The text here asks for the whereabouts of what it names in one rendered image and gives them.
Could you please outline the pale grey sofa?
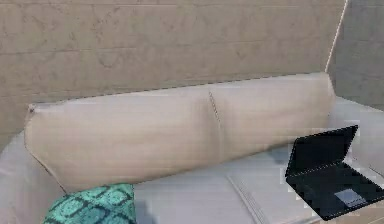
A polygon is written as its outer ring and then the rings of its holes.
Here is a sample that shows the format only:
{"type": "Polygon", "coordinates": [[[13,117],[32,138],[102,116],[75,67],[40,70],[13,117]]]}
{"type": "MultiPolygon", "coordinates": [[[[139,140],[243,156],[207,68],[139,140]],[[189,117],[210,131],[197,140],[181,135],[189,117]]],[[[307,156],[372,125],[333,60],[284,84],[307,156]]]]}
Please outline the pale grey sofa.
{"type": "Polygon", "coordinates": [[[352,125],[344,162],[384,188],[384,111],[324,72],[35,103],[0,153],[0,224],[120,183],[137,224],[384,224],[384,200],[324,221],[285,180],[297,138],[352,125]]]}

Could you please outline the green patterned cushion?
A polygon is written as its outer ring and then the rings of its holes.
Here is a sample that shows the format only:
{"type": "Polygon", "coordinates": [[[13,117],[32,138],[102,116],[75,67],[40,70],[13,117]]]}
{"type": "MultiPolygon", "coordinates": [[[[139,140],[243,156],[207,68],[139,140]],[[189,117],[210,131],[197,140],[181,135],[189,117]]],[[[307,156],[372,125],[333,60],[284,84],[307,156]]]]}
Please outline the green patterned cushion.
{"type": "Polygon", "coordinates": [[[134,187],[120,183],[66,194],[51,205],[42,224],[137,224],[134,187]]]}

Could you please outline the black laptop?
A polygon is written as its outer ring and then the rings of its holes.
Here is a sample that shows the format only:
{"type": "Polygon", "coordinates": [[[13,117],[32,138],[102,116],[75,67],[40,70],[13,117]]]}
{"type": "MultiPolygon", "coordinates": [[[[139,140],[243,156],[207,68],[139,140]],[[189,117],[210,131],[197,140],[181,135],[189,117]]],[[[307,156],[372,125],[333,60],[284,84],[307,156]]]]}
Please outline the black laptop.
{"type": "Polygon", "coordinates": [[[384,188],[344,162],[358,129],[352,125],[294,141],[285,180],[324,221],[384,200],[384,188]]]}

